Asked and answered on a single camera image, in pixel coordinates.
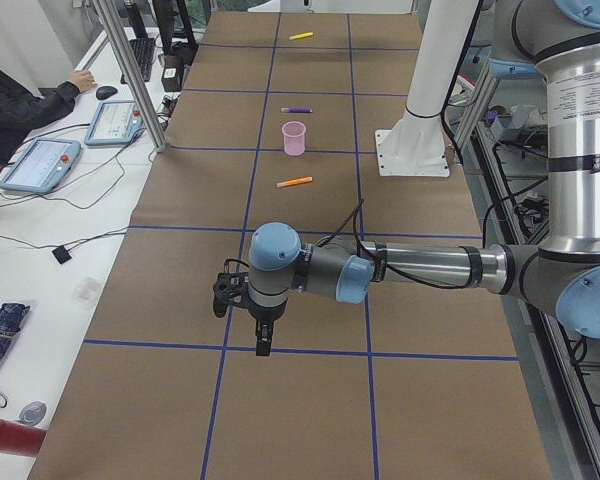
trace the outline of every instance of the person's hand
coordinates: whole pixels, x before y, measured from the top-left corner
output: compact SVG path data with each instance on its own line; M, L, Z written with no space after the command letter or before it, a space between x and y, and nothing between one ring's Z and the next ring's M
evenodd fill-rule
M89 70L76 70L69 74L69 82L73 83L80 93L84 93L88 90L91 90L96 86L96 83L93 81L93 75Z

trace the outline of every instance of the warning label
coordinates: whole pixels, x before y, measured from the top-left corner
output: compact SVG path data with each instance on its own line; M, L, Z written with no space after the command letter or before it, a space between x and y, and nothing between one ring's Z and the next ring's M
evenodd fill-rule
M600 72L551 82L547 93L550 127L600 119Z

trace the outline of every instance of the yellow marker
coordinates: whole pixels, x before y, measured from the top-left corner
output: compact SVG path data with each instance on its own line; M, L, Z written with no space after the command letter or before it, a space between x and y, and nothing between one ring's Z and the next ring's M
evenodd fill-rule
M299 33L298 35L291 35L289 37L289 40L298 40L300 38L307 38L307 37L313 37L313 32Z
M287 180L286 182L278 182L278 183L276 183L276 187L278 187L278 188L293 187L294 185L302 185L303 183L311 183L311 182L313 182L313 177L294 178L293 180Z

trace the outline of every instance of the light blue tablet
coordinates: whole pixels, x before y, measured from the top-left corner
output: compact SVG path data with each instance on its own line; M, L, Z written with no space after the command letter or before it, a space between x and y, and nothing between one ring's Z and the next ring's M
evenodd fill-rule
M140 128L142 117L135 102L101 102L84 143L91 147L122 147L133 140Z
M80 142L37 138L0 181L3 190L45 194L58 186L80 155Z

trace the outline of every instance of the black jacket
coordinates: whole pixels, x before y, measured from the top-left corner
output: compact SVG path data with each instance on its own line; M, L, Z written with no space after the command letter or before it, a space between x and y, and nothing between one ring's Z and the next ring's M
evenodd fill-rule
M73 111L80 90L64 82L48 97L38 98L0 70L0 164L6 164L29 132Z

